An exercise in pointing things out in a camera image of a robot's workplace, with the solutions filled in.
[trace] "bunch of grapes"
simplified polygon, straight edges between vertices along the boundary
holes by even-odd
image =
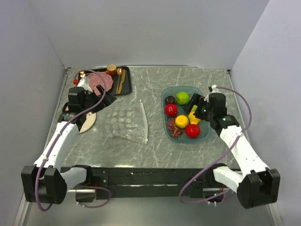
[[[182,134],[182,130],[175,125],[175,119],[169,120],[167,122],[167,126],[171,131],[171,137],[175,139],[180,139],[180,135]]]

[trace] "red apple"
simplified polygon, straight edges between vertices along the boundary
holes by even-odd
[[[168,104],[168,105],[166,105],[166,107],[165,107],[165,114],[168,117],[175,117],[175,116],[177,116],[177,114],[178,114],[178,107],[177,107],[177,105],[174,105],[174,104]]]
[[[195,139],[200,135],[201,129],[196,124],[190,124],[186,127],[185,133],[188,137]]]

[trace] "blue basket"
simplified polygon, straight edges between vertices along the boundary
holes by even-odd
[[[182,135],[180,136],[180,139],[175,139],[171,137],[171,131],[169,130],[169,128],[167,127],[167,122],[171,119],[174,118],[170,118],[167,117],[167,115],[165,114],[165,98],[167,96],[173,96],[175,97],[175,95],[179,92],[186,92],[189,94],[189,98],[192,98],[192,95],[194,93],[203,95],[202,92],[192,86],[174,86],[174,87],[169,87],[166,88],[162,94],[161,94],[161,105],[162,105],[162,116],[163,116],[163,126],[164,126],[164,131],[166,136],[168,136],[171,140],[175,141],[175,142],[179,142],[179,143],[194,143],[194,142],[202,142],[204,140],[206,140],[210,134],[211,134],[211,126],[210,123],[204,120],[201,120],[198,124],[198,126],[201,128],[201,134],[196,138],[196,139],[191,139],[188,136],[186,136],[185,134],[185,129],[182,129]],[[178,107],[178,115],[186,115],[188,117],[187,114],[185,114],[183,108],[185,105],[179,105],[177,104]]]

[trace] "table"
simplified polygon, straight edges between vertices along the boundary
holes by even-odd
[[[144,104],[148,121],[148,143],[134,143],[122,137],[104,139],[101,136],[102,123],[96,120],[94,126],[78,134],[63,167],[76,164],[92,167],[135,167],[135,168],[203,168],[221,156],[227,149],[224,142],[212,131],[203,143],[179,144],[170,140],[164,133],[161,112],[161,92],[171,86],[194,86],[208,94],[208,86],[219,85],[231,88],[227,70],[210,70],[195,67],[129,67],[132,80],[132,93],[118,97],[114,104],[128,106],[132,103]],[[66,83],[59,101],[51,136],[55,130],[58,116],[68,101],[68,90],[73,87],[74,74],[83,68],[68,68]],[[233,93],[225,91],[228,112],[238,122],[242,118]],[[223,163],[238,169],[233,155],[228,155]]]

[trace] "transparent plastic tray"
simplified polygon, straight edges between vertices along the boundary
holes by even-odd
[[[166,88],[162,94],[161,94],[161,105],[162,105],[162,116],[163,116],[163,126],[164,126],[164,130],[165,130],[165,134],[166,136],[168,136],[168,138],[170,138],[171,140],[175,141],[175,142],[179,142],[179,143],[193,143],[193,142],[202,142],[204,140],[206,140],[210,134],[211,134],[211,127],[210,127],[210,123],[204,120],[201,120],[198,124],[198,126],[201,128],[201,134],[196,138],[196,139],[191,139],[188,136],[186,136],[185,134],[185,129],[182,129],[182,135],[180,136],[180,139],[175,139],[171,137],[171,131],[169,130],[169,128],[167,127],[167,122],[171,119],[174,118],[170,118],[165,114],[165,98],[167,96],[173,96],[175,97],[175,95],[179,92],[187,92],[189,94],[189,98],[192,97],[192,95],[194,93],[203,95],[202,92],[195,87],[192,86],[174,86],[174,87],[169,87]],[[179,105],[176,104],[178,107],[178,115],[186,115],[188,117],[187,114],[185,114],[183,108],[185,105]]]

